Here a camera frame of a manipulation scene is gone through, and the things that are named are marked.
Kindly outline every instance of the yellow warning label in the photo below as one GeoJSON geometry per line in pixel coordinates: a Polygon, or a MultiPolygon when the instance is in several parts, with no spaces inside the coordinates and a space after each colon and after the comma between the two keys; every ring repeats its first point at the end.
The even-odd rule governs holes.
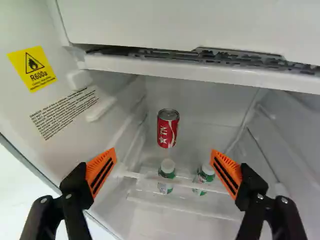
{"type": "Polygon", "coordinates": [[[7,56],[31,93],[57,80],[41,46],[10,52],[7,56]]]}

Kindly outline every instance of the black slot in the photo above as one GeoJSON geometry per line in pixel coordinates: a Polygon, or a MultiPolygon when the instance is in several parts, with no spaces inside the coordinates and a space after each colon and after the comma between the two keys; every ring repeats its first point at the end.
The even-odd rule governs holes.
{"type": "Polygon", "coordinates": [[[220,171],[218,166],[215,163],[213,164],[213,166],[218,171],[218,173],[220,174],[220,176],[223,179],[223,181],[228,185],[228,187],[229,187],[230,191],[233,193],[233,195],[236,195],[236,192],[235,192],[234,188],[230,185],[228,180],[225,178],[225,175],[222,174],[222,172],[220,171]]]}
{"type": "Polygon", "coordinates": [[[234,186],[235,189],[238,190],[239,186],[238,184],[235,182],[235,180],[229,175],[229,173],[226,171],[226,169],[222,166],[222,164],[219,162],[217,157],[214,157],[214,160],[218,163],[219,167],[222,169],[222,171],[224,172],[224,174],[227,176],[227,178],[230,180],[230,182],[232,183],[232,185],[234,186]]]}
{"type": "Polygon", "coordinates": [[[108,168],[106,169],[106,171],[104,172],[104,174],[102,175],[100,181],[98,182],[98,184],[95,186],[95,188],[93,189],[93,194],[95,194],[98,191],[99,186],[102,184],[104,178],[107,176],[108,172],[110,171],[111,167],[113,166],[114,162],[111,162],[111,164],[108,166],[108,168]]]}
{"type": "Polygon", "coordinates": [[[108,166],[108,164],[112,161],[112,158],[110,157],[108,159],[108,161],[106,162],[106,164],[101,168],[101,170],[99,171],[99,173],[95,176],[94,180],[92,181],[92,183],[90,184],[90,187],[93,188],[95,186],[95,184],[97,183],[97,181],[99,180],[101,174],[105,171],[106,167],[108,166]]]}

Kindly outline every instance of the refrigerator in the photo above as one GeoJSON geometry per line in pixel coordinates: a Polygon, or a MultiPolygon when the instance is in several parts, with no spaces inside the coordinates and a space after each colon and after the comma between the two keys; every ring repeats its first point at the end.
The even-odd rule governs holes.
{"type": "MultiPolygon", "coordinates": [[[[192,191],[211,149],[253,168],[267,196],[294,200],[318,239],[319,3],[0,5],[1,142],[56,190],[115,148],[87,214],[116,239],[234,239],[244,213],[219,178],[204,196],[192,191]],[[157,143],[161,109],[180,115],[172,148],[157,143]],[[166,195],[154,178],[165,158],[183,183],[166,195]]],[[[271,238],[265,223],[260,239],[271,238]]]]}

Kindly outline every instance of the can lid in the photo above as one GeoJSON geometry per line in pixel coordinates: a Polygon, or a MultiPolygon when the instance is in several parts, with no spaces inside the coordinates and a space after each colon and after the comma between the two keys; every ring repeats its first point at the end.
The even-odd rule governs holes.
{"type": "Polygon", "coordinates": [[[207,175],[215,174],[214,168],[209,163],[202,164],[201,170],[207,175]]]}
{"type": "Polygon", "coordinates": [[[179,113],[177,110],[164,108],[158,112],[158,117],[162,120],[177,120],[179,119],[179,113]]]}
{"type": "Polygon", "coordinates": [[[161,163],[161,171],[165,174],[170,174],[175,170],[175,162],[170,158],[165,158],[161,163]]]}

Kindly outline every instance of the white bottle cap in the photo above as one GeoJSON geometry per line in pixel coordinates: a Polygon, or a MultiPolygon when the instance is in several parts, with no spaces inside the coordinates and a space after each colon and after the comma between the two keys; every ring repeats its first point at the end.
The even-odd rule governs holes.
{"type": "Polygon", "coordinates": [[[207,175],[215,174],[214,168],[209,163],[202,164],[201,170],[207,175]]]}
{"type": "Polygon", "coordinates": [[[170,158],[165,158],[161,163],[161,170],[165,174],[170,174],[175,170],[175,162],[172,161],[170,158]]]}

